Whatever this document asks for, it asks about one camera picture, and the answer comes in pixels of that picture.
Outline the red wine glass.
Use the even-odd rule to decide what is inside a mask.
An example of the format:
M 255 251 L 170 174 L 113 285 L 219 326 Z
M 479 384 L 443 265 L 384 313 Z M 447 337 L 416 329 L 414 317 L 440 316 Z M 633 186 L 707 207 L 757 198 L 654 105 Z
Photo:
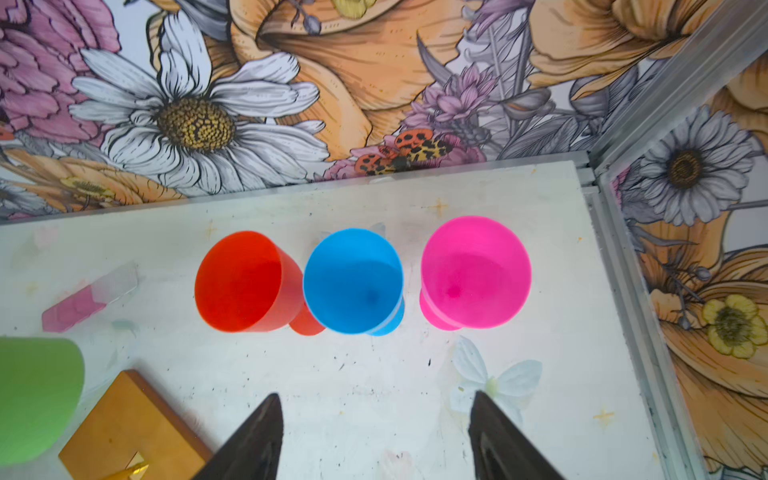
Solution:
M 299 265 L 267 236 L 231 234 L 206 254 L 194 297 L 202 319 L 227 333 L 267 333 L 290 327 L 303 336 L 325 330 L 309 311 Z

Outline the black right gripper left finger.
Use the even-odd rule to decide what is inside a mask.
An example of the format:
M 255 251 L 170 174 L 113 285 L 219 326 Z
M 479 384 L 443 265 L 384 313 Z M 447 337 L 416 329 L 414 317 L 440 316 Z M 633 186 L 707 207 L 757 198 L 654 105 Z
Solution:
M 193 480 L 275 480 L 283 433 L 281 401 L 271 393 Z

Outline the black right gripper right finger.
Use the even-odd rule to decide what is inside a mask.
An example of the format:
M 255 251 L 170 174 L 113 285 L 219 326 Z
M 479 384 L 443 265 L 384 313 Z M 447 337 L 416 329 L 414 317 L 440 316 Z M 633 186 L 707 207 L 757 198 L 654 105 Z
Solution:
M 564 480 L 482 391 L 475 394 L 468 433 L 477 480 Z

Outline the blue front wine glass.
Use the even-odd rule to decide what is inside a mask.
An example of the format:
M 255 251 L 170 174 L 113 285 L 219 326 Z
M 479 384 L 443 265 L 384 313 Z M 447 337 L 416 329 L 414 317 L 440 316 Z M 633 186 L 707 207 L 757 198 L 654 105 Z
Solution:
M 405 275 L 395 248 L 371 230 L 340 230 L 312 251 L 303 293 L 312 316 L 345 335 L 385 336 L 405 314 Z

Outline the pink wine glass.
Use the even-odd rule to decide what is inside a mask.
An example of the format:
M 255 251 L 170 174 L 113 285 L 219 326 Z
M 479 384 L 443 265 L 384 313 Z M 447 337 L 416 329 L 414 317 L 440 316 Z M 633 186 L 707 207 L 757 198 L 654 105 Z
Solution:
M 440 330 L 492 329 L 522 310 L 532 280 L 528 251 L 515 233 L 487 217 L 458 217 L 426 243 L 420 308 Z

